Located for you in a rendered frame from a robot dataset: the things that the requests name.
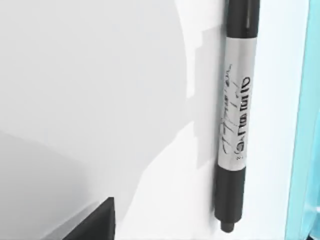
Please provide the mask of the light blue rack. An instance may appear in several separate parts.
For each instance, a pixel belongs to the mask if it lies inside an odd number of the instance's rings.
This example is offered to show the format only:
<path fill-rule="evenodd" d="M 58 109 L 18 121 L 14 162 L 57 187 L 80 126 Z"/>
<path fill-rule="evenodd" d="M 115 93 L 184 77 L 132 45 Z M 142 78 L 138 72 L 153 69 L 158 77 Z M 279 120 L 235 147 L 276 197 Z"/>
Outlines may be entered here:
<path fill-rule="evenodd" d="M 308 0 L 285 240 L 320 240 L 320 0 Z"/>

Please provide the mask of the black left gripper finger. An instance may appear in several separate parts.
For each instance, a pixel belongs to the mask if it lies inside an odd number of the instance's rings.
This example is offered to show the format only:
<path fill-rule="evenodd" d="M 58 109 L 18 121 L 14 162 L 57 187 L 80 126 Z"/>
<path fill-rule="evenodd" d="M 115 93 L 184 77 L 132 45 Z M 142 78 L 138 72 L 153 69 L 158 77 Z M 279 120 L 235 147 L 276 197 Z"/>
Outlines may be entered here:
<path fill-rule="evenodd" d="M 115 198 L 108 197 L 62 240 L 115 240 Z"/>

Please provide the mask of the black and grey marker pen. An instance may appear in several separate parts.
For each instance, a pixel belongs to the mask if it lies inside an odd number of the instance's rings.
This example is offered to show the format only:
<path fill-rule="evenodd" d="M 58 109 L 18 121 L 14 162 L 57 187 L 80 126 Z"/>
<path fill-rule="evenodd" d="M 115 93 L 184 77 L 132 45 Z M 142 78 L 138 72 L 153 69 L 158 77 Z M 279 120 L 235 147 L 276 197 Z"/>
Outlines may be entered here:
<path fill-rule="evenodd" d="M 243 214 L 261 0 L 228 0 L 214 216 L 231 233 Z"/>

